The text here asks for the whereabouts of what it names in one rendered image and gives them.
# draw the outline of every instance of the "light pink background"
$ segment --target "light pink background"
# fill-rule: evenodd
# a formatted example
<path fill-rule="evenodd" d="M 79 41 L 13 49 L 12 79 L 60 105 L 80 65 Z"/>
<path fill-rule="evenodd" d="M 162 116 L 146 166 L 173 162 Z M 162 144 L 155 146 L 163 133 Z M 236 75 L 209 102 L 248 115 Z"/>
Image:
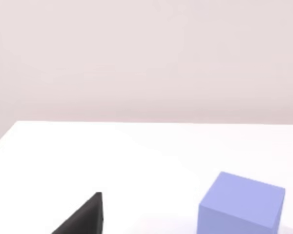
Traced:
<path fill-rule="evenodd" d="M 293 123 L 293 0 L 0 0 L 15 120 Z"/>

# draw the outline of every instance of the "block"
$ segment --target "block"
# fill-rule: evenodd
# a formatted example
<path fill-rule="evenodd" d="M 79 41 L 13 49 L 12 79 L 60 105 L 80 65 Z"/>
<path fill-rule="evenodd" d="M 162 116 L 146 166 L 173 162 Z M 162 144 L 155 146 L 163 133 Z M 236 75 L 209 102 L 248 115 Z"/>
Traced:
<path fill-rule="evenodd" d="M 102 234 L 102 193 L 96 193 L 52 234 Z"/>
<path fill-rule="evenodd" d="M 197 234 L 277 234 L 285 189 L 221 172 L 199 205 Z"/>

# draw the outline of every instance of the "white table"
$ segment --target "white table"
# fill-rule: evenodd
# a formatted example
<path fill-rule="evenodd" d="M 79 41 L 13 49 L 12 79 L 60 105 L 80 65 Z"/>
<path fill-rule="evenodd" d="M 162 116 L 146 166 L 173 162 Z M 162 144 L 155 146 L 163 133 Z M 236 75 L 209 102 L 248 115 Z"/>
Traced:
<path fill-rule="evenodd" d="M 96 191 L 104 234 L 194 234 L 220 171 L 285 187 L 293 234 L 293 126 L 17 122 L 0 141 L 0 234 L 50 234 Z"/>

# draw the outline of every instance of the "blue cube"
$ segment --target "blue cube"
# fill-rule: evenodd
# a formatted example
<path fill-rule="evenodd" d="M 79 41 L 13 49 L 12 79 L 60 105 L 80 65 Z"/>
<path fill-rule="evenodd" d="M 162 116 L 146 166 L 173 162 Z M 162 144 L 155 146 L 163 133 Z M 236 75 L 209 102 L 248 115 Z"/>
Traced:
<path fill-rule="evenodd" d="M 199 206 L 197 234 L 277 234 L 285 189 L 221 172 Z"/>

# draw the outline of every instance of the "pink wall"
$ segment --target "pink wall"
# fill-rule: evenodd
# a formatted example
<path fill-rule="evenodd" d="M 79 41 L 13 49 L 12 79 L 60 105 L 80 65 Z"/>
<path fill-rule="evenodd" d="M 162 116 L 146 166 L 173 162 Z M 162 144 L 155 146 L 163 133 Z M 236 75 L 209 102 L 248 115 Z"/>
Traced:
<path fill-rule="evenodd" d="M 16 119 L 293 123 L 293 0 L 0 0 Z"/>

